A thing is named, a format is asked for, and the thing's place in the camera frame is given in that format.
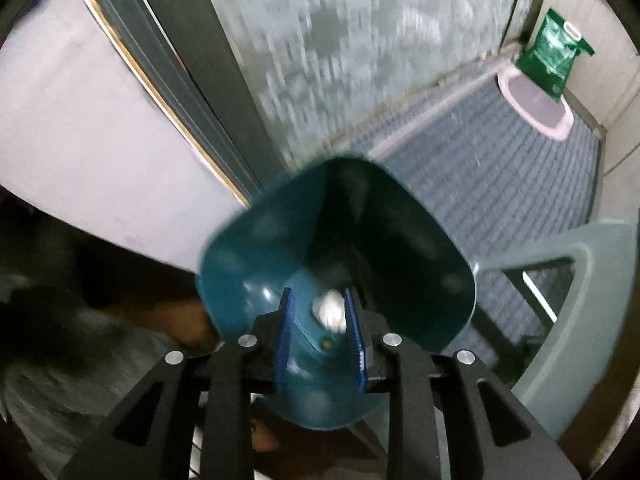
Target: metal screw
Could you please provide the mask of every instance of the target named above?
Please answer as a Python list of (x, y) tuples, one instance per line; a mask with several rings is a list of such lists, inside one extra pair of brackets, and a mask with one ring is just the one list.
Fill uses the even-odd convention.
[(245, 348), (251, 348), (258, 342), (258, 338), (253, 334), (244, 334), (238, 338), (238, 344)]
[(382, 342), (388, 346), (398, 346), (402, 342), (402, 338), (398, 334), (389, 332), (382, 337)]
[(463, 365), (470, 365), (476, 360), (476, 356), (473, 355), (469, 350), (461, 350), (458, 352), (456, 356), (458, 361), (460, 361)]
[(330, 337), (323, 337), (320, 340), (320, 348), (321, 348), (321, 350), (323, 350), (325, 352), (333, 350), (334, 346), (335, 346), (335, 342)]
[(170, 365), (179, 365), (184, 359), (184, 354), (178, 350), (173, 350), (164, 356), (164, 360)]

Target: teal dustpan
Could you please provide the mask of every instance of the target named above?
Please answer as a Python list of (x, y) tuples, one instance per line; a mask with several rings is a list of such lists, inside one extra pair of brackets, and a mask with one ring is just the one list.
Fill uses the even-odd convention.
[(233, 341), (292, 288), (286, 381), (266, 402), (313, 430), (353, 424), (385, 400), (358, 391), (347, 336), (316, 321), (315, 298), (355, 286), (365, 309), (436, 352), (466, 325), (476, 298), (473, 273), (433, 217), (385, 170), (347, 157), (308, 168), (228, 225), (207, 248), (197, 285), (222, 339)]

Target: white wall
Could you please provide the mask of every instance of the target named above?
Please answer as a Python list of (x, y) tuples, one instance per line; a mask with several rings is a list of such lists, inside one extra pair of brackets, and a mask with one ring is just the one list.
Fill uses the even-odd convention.
[(638, 218), (640, 209), (640, 96), (607, 132), (599, 218)]
[(43, 0), (0, 50), (0, 185), (196, 269), (241, 204), (151, 100), (83, 0)]

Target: floor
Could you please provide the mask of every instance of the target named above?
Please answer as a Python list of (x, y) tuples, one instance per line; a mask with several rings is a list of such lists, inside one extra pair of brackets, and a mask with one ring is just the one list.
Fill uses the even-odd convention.
[[(389, 132), (394, 127), (386, 126)], [(598, 139), (578, 116), (565, 142), (537, 133), (493, 79), (381, 162), (472, 258), (587, 223), (599, 153)], [(531, 277), (558, 311), (570, 270)], [(513, 383), (540, 334), (539, 320), (513, 285), (499, 273), (488, 274), (479, 276), (472, 322), (444, 351), (471, 349)]]

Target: wooden edge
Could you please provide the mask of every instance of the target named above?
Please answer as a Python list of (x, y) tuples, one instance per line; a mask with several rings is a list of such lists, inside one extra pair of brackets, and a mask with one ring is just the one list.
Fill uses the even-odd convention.
[(142, 70), (140, 65), (136, 62), (135, 58), (131, 55), (127, 47), (122, 42), (120, 35), (116, 30), (114, 30), (113, 27), (111, 27), (111, 25), (107, 21), (104, 13), (100, 9), (98, 2), (96, 0), (84, 0), (84, 2), (89, 11), (91, 11), (91, 14), (94, 16), (98, 25), (100, 25), (100, 28), (111, 41), (111, 44), (120, 54), (120, 57), (124, 60), (129, 69), (136, 76), (140, 84), (145, 88), (146, 92), (151, 95), (152, 99), (156, 102), (165, 116), (173, 123), (173, 125), (184, 137), (184, 139), (187, 140), (187, 142), (194, 148), (200, 160), (202, 160), (209, 167), (209, 169), (213, 172), (217, 179), (233, 194), (233, 196), (236, 197), (236, 200), (238, 200), (238, 202), (241, 202), (242, 204), (244, 204), (244, 206), (248, 206), (249, 201), (247, 197), (236, 187), (231, 179), (226, 176), (226, 174), (220, 169), (215, 161), (202, 148), (200, 143), (195, 139), (195, 137), (187, 129), (187, 127), (182, 124), (182, 121), (178, 118), (173, 109), (160, 95), (160, 92), (158, 92), (158, 90), (154, 87), (153, 83), (149, 80), (148, 76), (146, 76), (145, 72)]

